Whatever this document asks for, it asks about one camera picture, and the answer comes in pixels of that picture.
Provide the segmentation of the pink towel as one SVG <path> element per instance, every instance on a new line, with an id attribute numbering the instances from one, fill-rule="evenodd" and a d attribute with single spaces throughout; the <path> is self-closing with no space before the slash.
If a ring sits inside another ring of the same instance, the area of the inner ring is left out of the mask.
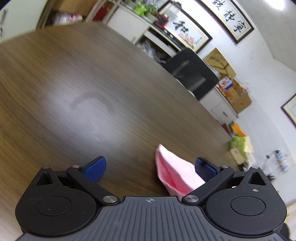
<path id="1" fill-rule="evenodd" d="M 195 166 L 158 145 L 155 154 L 159 180 L 171 196 L 182 199 L 199 188 L 205 181 L 195 172 Z"/>

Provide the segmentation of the green tissue box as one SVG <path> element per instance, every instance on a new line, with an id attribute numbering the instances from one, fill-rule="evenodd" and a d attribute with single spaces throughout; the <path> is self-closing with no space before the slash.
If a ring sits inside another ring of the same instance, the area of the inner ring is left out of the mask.
<path id="1" fill-rule="evenodd" d="M 250 137 L 233 137 L 229 143 L 229 152 L 238 165 L 247 162 L 254 153 Z"/>

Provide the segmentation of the white low sideboard cabinet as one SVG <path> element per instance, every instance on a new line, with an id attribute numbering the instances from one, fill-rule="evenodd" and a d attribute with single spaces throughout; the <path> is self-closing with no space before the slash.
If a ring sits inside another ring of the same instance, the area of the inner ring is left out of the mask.
<path id="1" fill-rule="evenodd" d="M 220 124 L 238 119 L 218 88 L 221 73 L 192 50 L 176 47 L 168 36 L 122 5 L 107 25 L 163 66 Z"/>

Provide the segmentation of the large brown cardboard box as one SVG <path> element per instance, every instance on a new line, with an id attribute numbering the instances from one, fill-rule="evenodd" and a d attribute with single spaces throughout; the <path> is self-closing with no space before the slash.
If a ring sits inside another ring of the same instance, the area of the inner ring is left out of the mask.
<path id="1" fill-rule="evenodd" d="M 233 79 L 236 76 L 234 69 L 231 67 L 222 53 L 215 48 L 204 59 L 212 68 L 217 70 L 221 77 Z"/>

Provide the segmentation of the black office chair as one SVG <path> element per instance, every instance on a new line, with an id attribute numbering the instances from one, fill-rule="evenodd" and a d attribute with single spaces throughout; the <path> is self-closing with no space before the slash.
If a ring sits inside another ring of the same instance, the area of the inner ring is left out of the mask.
<path id="1" fill-rule="evenodd" d="M 213 68 L 190 48 L 177 53 L 163 68 L 192 92 L 197 100 L 201 100 L 219 81 Z"/>

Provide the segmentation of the framed calligraphy lotus picture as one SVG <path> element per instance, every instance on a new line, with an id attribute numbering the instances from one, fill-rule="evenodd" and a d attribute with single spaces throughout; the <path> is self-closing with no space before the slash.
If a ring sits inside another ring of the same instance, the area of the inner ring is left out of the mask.
<path id="1" fill-rule="evenodd" d="M 181 49 L 187 47 L 197 53 L 212 40 L 207 31 L 178 2 L 166 1 L 160 7 L 159 14 L 168 19 L 164 26 L 165 35 Z"/>

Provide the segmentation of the long framed calligraphy scroll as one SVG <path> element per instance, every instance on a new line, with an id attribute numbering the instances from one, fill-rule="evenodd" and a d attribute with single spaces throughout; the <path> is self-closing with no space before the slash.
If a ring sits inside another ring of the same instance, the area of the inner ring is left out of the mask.
<path id="1" fill-rule="evenodd" d="M 235 44 L 241 42 L 254 30 L 248 17 L 232 0 L 197 2 L 220 24 Z"/>

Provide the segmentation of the red base blender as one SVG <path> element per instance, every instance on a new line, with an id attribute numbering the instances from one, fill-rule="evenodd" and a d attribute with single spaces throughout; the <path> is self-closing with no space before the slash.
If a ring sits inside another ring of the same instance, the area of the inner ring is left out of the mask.
<path id="1" fill-rule="evenodd" d="M 168 18 L 160 14 L 157 14 L 155 17 L 156 20 L 154 21 L 154 25 L 156 25 L 160 29 L 164 29 L 167 23 L 169 22 Z"/>

